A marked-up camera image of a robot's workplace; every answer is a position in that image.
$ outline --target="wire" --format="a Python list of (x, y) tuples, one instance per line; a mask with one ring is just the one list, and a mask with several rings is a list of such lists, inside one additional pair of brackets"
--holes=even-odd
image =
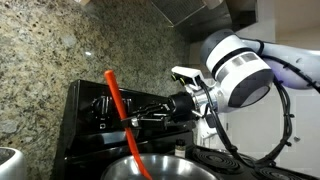
[(217, 128), (217, 133), (218, 133), (222, 143), (224, 144), (225, 148), (230, 152), (230, 154), (235, 159), (239, 160), (240, 162), (242, 162), (243, 164), (245, 164), (246, 166), (251, 167), (251, 168), (275, 165), (274, 160), (281, 153), (284, 146), (286, 146), (286, 145), (291, 146), (291, 143), (288, 142), (288, 140), (292, 134), (291, 117), (293, 117), (293, 115), (290, 114), (290, 97), (289, 97), (287, 91), (281, 85), (282, 82), (279, 82), (276, 77), (274, 78), (273, 82), (279, 92), (279, 96), (280, 96), (280, 99), (282, 102), (282, 108), (283, 108), (283, 113), (284, 113), (283, 137), (280, 140), (280, 143), (269, 154), (267, 154), (265, 157), (263, 157), (257, 161), (252, 160), (251, 162), (243, 160), (241, 158), (241, 156), (239, 155), (239, 153), (237, 152), (238, 148), (231, 143), (230, 139), (228, 138), (226, 132), (223, 129), (223, 126), (221, 125), (219, 116), (214, 111), (214, 105), (211, 100), (211, 97), (210, 97), (210, 94), (209, 94), (209, 91), (208, 91), (206, 84), (204, 82), (200, 83), (200, 86), (202, 87), (202, 89), (204, 90), (204, 92), (207, 96), (207, 99), (209, 102), (208, 104), (209, 104), (210, 113), (212, 114), (212, 117), (213, 117), (212, 119), (208, 119), (208, 120), (212, 120), (213, 123), (215, 124), (215, 126)]

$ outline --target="kitchen wall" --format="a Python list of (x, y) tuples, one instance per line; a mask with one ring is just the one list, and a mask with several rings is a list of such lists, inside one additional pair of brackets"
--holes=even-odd
[(277, 34), (304, 31), (319, 25), (319, 7), (318, 0), (275, 0)]
[(277, 34), (277, 43), (298, 48), (320, 50), (320, 20), (318, 25), (303, 30)]
[(0, 144), (21, 150), (29, 179), (48, 179), (67, 88), (105, 83), (169, 95), (188, 43), (147, 0), (0, 0)]

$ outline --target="stovetop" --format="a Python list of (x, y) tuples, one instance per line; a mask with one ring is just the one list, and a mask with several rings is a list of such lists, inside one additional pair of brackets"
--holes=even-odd
[[(209, 169), (221, 180), (317, 180), (318, 178), (279, 167), (249, 168), (234, 159), (227, 152), (209, 150), (202, 147), (189, 149), (187, 159), (198, 162)], [(248, 162), (255, 159), (246, 155), (242, 158)]]

